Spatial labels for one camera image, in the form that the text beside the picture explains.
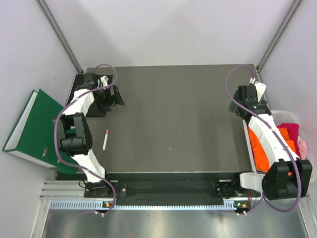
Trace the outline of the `orange t shirt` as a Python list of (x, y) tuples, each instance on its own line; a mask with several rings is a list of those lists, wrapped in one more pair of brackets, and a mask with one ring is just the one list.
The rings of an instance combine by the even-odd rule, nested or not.
[[(248, 135), (251, 143), (251, 148), (253, 152), (254, 162), (257, 171), (261, 171), (266, 173), (269, 168), (269, 160), (267, 158), (267, 155), (260, 144), (259, 139), (256, 137), (255, 133), (248, 127)], [(297, 154), (299, 157), (299, 150), (298, 150), (298, 143), (293, 142), (292, 140), (287, 140), (286, 143), (288, 146)]]

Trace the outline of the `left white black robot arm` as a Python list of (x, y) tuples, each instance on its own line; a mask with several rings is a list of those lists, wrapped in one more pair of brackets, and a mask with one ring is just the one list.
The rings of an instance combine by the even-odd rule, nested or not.
[(119, 89), (112, 84), (112, 76), (95, 73), (80, 74), (80, 84), (74, 87), (73, 98), (54, 118), (57, 125), (56, 144), (59, 152), (73, 159), (87, 177), (79, 182), (85, 197), (103, 198), (113, 195), (112, 184), (106, 170), (99, 164), (93, 152), (93, 138), (87, 117), (105, 117), (112, 106), (124, 105)]

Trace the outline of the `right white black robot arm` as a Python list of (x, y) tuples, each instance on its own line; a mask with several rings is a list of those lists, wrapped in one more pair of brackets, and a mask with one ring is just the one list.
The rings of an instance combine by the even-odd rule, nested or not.
[(239, 86), (229, 111), (245, 121), (253, 147), (255, 172), (241, 173), (231, 184), (232, 192), (243, 196), (251, 190), (263, 193), (268, 200), (305, 197), (313, 167), (301, 160), (274, 121), (263, 94), (266, 86), (254, 78)]

